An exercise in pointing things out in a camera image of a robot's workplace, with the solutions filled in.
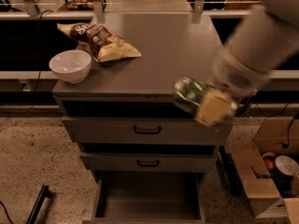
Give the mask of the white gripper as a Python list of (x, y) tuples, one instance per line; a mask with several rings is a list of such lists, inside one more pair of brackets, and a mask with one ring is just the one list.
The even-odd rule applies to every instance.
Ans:
[(197, 108), (194, 120), (212, 127), (231, 110), (232, 96), (244, 98), (254, 95), (263, 87), (270, 72), (257, 72), (239, 62), (228, 50), (221, 50), (213, 64), (211, 83), (220, 89), (211, 89)]

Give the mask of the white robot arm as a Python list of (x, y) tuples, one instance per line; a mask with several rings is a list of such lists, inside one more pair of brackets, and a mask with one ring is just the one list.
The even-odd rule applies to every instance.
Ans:
[(194, 119), (211, 127), (233, 111), (232, 101), (255, 94), (271, 72), (299, 50), (299, 0), (260, 0), (212, 63), (211, 88)]

